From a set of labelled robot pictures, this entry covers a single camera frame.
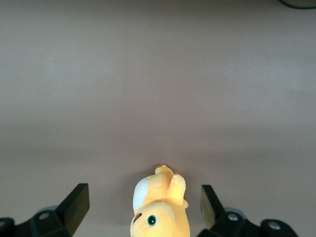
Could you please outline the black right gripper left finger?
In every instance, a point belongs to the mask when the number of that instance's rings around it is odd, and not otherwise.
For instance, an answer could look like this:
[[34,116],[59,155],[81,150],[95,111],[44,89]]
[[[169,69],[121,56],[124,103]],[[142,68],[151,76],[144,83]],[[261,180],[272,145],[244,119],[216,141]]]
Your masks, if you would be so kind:
[[21,224],[0,219],[2,237],[72,237],[89,210],[89,186],[78,184],[58,205],[46,207]]

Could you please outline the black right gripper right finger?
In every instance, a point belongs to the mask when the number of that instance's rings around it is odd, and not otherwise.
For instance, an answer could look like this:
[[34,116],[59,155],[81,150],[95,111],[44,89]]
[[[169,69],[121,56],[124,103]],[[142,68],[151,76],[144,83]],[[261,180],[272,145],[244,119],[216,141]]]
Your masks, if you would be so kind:
[[201,186],[200,210],[206,228],[200,237],[296,237],[285,222],[265,219],[259,226],[251,223],[240,211],[225,210],[211,185]]

